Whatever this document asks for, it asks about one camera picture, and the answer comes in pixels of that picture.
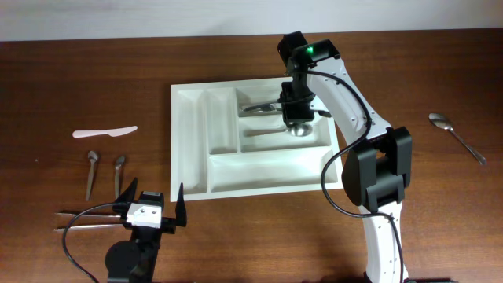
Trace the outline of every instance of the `silver spoon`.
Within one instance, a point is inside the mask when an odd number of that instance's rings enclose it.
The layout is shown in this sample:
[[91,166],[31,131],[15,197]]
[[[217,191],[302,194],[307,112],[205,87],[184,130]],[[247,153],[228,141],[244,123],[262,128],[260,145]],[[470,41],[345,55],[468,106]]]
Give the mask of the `silver spoon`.
[[123,166],[124,161],[126,161],[126,156],[121,156],[116,161],[116,199],[120,195],[120,168]]
[[313,132],[313,127],[310,124],[299,123],[293,125],[292,127],[288,127],[280,130],[249,130],[246,132],[247,137],[255,137],[264,134],[277,134],[288,132],[294,137],[306,137]]
[[430,122],[434,124],[435,126],[443,129],[443,130],[448,130],[454,137],[457,138],[458,141],[460,141],[466,149],[473,154],[473,156],[482,164],[485,165],[487,164],[486,158],[482,156],[478,151],[476,151],[474,148],[472,148],[470,145],[468,145],[464,140],[458,136],[453,129],[453,124],[445,117],[444,115],[437,114],[437,113],[431,113],[428,118],[430,119]]
[[86,191],[86,200],[89,201],[91,198],[91,189],[93,187],[94,180],[94,164],[100,159],[100,156],[95,151],[89,151],[87,154],[87,158],[91,162],[91,169],[89,170],[89,176],[87,177],[87,191]]

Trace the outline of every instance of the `white plastic knife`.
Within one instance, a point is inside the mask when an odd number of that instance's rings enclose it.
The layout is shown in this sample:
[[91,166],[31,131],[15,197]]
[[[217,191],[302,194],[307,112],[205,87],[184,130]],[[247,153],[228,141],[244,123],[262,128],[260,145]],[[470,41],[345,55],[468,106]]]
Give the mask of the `white plastic knife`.
[[87,138],[93,137],[95,135],[107,134],[111,137],[119,137],[121,135],[129,134],[130,132],[136,131],[138,127],[125,127],[119,129],[110,129],[110,130],[76,130],[73,132],[73,138]]

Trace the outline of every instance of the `white wall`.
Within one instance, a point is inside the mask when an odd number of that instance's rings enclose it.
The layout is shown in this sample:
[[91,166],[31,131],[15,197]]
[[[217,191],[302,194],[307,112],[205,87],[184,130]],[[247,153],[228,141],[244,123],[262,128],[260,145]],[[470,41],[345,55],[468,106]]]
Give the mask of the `white wall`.
[[503,27],[502,0],[0,0],[0,40]]

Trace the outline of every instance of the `brown table surface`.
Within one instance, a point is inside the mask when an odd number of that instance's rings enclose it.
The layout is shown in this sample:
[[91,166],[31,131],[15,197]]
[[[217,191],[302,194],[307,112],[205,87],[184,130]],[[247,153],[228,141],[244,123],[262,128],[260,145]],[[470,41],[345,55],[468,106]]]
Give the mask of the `brown table surface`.
[[[411,277],[500,282],[503,270],[503,30],[387,31],[329,38],[369,103],[413,136],[402,239]],[[64,256],[68,219],[53,213],[113,200],[124,183],[169,195],[170,85],[281,76],[281,35],[0,44],[0,281],[88,282]],[[428,122],[445,113],[483,167]],[[137,125],[121,138],[76,140],[78,129]],[[89,150],[101,153],[85,201]],[[343,190],[332,192],[354,209]],[[320,191],[187,203],[189,225],[164,235],[161,282],[315,282],[362,276],[362,221]],[[164,215],[172,216],[167,203]],[[106,281],[105,254],[130,231],[70,233],[75,258]]]

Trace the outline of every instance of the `white tray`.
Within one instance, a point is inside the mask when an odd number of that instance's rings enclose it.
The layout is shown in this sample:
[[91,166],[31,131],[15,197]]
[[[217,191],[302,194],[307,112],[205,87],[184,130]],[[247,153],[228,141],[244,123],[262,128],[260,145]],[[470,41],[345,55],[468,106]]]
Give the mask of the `white tray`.
[[[337,151],[333,119],[315,114],[313,133],[248,137],[248,130],[284,128],[280,112],[248,113],[246,105],[279,98],[291,78],[171,86],[171,201],[180,183],[185,200],[321,189],[321,169]],[[340,189],[338,159],[327,188]]]

